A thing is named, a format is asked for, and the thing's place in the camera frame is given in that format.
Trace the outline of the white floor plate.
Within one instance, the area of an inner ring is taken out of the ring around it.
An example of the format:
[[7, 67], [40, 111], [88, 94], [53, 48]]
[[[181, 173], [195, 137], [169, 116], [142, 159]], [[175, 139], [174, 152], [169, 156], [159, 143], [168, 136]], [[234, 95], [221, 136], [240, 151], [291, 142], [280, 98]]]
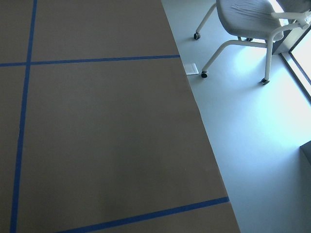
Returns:
[[186, 75], [196, 75], [199, 74], [197, 66], [195, 63], [183, 64]]

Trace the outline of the white office chair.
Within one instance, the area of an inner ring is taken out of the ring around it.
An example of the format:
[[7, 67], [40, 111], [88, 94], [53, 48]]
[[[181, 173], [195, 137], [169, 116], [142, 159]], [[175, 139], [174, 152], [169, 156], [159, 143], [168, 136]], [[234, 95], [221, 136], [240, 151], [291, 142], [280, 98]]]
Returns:
[[305, 30], [311, 24], [309, 0], [217, 0], [197, 27], [193, 35], [195, 40], [201, 37], [200, 31], [214, 10], [225, 31], [237, 39], [219, 46], [202, 68], [202, 78], [208, 77], [208, 68], [227, 46], [239, 45], [266, 49], [265, 74], [261, 83], [268, 84], [273, 43], [280, 41], [285, 31]]

